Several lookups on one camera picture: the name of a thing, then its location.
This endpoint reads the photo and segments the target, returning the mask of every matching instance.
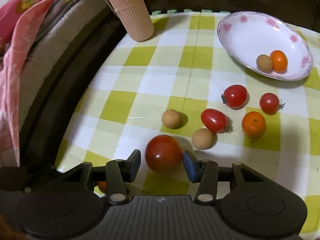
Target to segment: yellow-green checkered tablecloth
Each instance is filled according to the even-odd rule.
[[[195,151],[198,159],[211,159],[220,166],[242,162],[298,194],[308,206],[302,229],[304,239],[320,236],[320,34],[292,26],[308,43],[314,57],[310,76],[283,82],[256,74],[235,62],[217,37],[223,13],[188,12],[152,16],[155,35],[135,42],[128,35],[116,46],[92,80],[75,113],[57,157],[59,171],[81,162],[103,166],[108,160],[126,159],[134,149],[144,155],[148,141],[167,133],[183,149],[194,150],[193,132],[203,125],[206,108],[222,111],[233,120],[234,131],[219,134],[217,144]],[[247,106],[232,110],[220,95],[229,85],[241,84],[250,95]],[[258,111],[262,94],[271,92],[286,103],[268,116],[267,132],[252,142],[241,129],[246,112]],[[166,109],[188,117],[181,129],[162,126]],[[142,158],[132,194],[194,196],[182,165],[163,174],[152,172]],[[228,192],[219,183],[218,196]]]

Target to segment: tomato stem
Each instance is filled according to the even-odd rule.
[[[225,129],[223,130],[223,133],[225,133],[225,132],[231,133],[231,132],[233,131],[233,128],[232,128],[232,120],[231,120],[228,116],[226,116],[226,115],[224,115],[224,116],[225,116],[226,119],[227,119],[227,124],[226,124]]]
[[[221,95],[221,99],[222,99],[222,103],[224,103],[224,104],[226,104],[228,102],[226,97],[223,94]]]
[[[282,100],[280,100],[278,110],[284,108],[284,105],[285,105],[285,103],[282,103]]]

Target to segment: plate rim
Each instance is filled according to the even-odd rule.
[[[222,38],[221,38],[221,31],[219,29],[221,29],[221,24],[222,22],[224,22],[225,20],[231,18],[232,16],[236,16],[236,15],[239,15],[239,14],[243,14],[243,13],[249,13],[249,14],[257,14],[257,15],[262,15],[262,16],[265,16],[265,17],[272,17],[273,19],[275,19],[276,21],[279,21],[281,22],[281,24],[285,25],[290,31],[294,32],[296,35],[298,35],[300,38],[301,38],[301,41],[302,43],[306,46],[307,48],[307,52],[308,52],[308,55],[311,57],[311,67],[308,68],[305,72],[305,75],[299,77],[299,78],[295,78],[295,79],[289,79],[289,78],[281,78],[281,77],[276,77],[276,76],[272,76],[268,73],[263,73],[263,72],[260,72],[259,70],[257,70],[256,68],[248,65],[247,63],[243,62],[242,60],[240,60],[238,57],[235,57],[233,55],[233,53],[231,53],[228,49],[226,49],[226,47],[224,46],[223,44],[223,41],[222,41]],[[226,50],[226,52],[232,57],[234,58],[237,62],[239,62],[241,65],[247,67],[248,69],[262,75],[262,76],[266,76],[268,78],[272,78],[272,79],[276,79],[276,80],[281,80],[281,81],[298,81],[298,80],[302,80],[304,78],[306,78],[308,75],[310,75],[311,73],[311,70],[313,68],[313,55],[312,55],[312,52],[308,46],[308,44],[305,42],[305,40],[301,37],[301,35],[299,33],[297,33],[296,30],[294,30],[293,28],[291,28],[287,23],[285,23],[284,21],[272,16],[272,15],[269,15],[269,14],[266,14],[266,13],[260,13],[260,12],[255,12],[255,11],[239,11],[239,12],[234,12],[234,13],[230,13],[228,15],[226,15],[225,17],[223,17],[220,22],[218,23],[218,26],[217,26],[217,35],[218,35],[218,39],[221,43],[221,45],[223,46],[223,48]]]

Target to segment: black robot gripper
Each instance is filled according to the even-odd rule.
[[[39,174],[23,175],[32,190],[21,193],[12,212],[32,240],[300,239],[307,217],[303,200],[242,163],[219,167],[185,151],[188,178],[199,183],[194,201],[188,195],[136,195],[130,200],[125,182],[135,180],[140,163],[135,150],[127,160],[103,167],[82,163],[46,182],[39,183]],[[6,171],[0,169],[0,175]],[[98,181],[107,183],[103,198],[93,192]],[[230,193],[217,200],[218,181],[230,182]],[[5,194],[10,189],[0,178],[0,199]]]

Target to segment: metal screw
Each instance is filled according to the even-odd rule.
[[[126,198],[125,195],[121,193],[115,193],[110,196],[110,200],[113,202],[121,202],[121,201],[124,201],[125,198]]]
[[[200,194],[198,196],[198,200],[200,200],[201,202],[209,202],[213,200],[213,196],[210,194]]]

